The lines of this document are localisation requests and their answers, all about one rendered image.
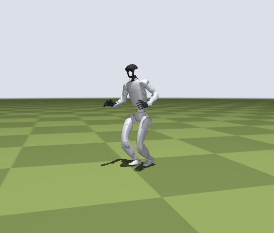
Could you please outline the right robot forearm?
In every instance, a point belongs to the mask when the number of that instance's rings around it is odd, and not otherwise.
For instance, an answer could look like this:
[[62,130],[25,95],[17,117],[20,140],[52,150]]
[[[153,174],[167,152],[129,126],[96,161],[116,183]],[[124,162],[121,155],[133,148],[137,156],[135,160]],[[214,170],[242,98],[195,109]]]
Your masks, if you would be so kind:
[[121,99],[119,99],[116,103],[117,103],[117,104],[115,104],[115,105],[113,106],[113,107],[115,107],[115,108],[123,104],[123,102],[122,102]]

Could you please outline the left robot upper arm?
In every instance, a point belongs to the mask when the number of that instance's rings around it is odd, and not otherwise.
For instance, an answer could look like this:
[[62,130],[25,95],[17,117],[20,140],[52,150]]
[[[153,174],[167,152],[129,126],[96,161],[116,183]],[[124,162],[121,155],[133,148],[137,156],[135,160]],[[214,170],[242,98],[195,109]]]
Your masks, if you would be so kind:
[[155,91],[155,89],[150,85],[150,83],[149,83],[149,81],[148,81],[147,79],[140,80],[139,83],[140,83],[140,85],[141,85],[142,87],[145,87],[149,92],[152,93],[151,96],[153,96],[154,93],[157,93],[157,92]]

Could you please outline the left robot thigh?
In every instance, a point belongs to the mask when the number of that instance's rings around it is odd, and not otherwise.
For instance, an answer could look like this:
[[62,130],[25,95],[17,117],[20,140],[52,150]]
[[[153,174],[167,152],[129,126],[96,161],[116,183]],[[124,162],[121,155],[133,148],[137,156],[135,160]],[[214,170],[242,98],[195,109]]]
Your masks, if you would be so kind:
[[152,119],[149,116],[144,115],[138,127],[136,150],[141,151],[140,148],[143,145],[146,133],[148,131],[148,126],[151,124]]

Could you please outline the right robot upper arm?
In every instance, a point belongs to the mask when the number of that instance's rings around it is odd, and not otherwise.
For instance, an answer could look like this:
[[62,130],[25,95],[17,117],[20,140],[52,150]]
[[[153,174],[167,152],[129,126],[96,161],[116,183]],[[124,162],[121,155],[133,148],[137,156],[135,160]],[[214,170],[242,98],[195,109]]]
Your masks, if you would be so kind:
[[125,83],[124,85],[123,85],[123,92],[122,92],[122,97],[121,97],[121,100],[122,100],[122,102],[123,103],[126,103],[127,102],[127,95],[128,95],[128,90],[127,90],[127,83]]

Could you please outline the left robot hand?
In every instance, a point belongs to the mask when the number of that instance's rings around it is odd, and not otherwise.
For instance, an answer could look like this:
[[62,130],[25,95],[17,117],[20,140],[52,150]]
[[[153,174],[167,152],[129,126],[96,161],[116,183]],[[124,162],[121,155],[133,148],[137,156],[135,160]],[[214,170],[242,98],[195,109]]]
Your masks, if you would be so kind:
[[[138,108],[140,108],[140,110],[143,109],[143,108],[147,108],[148,107],[147,102],[143,102],[142,100],[138,100],[138,101],[139,101],[138,103],[141,103],[141,104],[139,104],[139,105],[141,105],[140,107],[142,107],[142,108],[138,107]],[[137,106],[139,106],[139,105],[137,105]]]

